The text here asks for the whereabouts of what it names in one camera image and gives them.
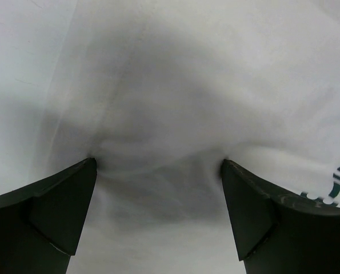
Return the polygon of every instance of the white surface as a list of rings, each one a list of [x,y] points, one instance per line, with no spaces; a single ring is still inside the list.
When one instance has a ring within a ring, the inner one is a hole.
[[[0,34],[0,192],[98,159],[69,273],[244,273],[215,175],[225,156],[330,193],[340,1],[80,0],[73,17],[75,2],[1,5],[24,20],[20,40]]]

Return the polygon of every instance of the white fabric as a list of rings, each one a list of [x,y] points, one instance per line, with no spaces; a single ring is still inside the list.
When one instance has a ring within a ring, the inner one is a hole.
[[[0,193],[98,159],[69,273],[244,273],[217,168],[331,193],[340,0],[3,1],[0,103]]]

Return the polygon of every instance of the white cloth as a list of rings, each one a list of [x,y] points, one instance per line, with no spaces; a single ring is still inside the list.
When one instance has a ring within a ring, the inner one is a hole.
[[[27,3],[0,4],[0,192],[98,159],[69,273],[244,273],[225,157],[340,206],[340,0]]]

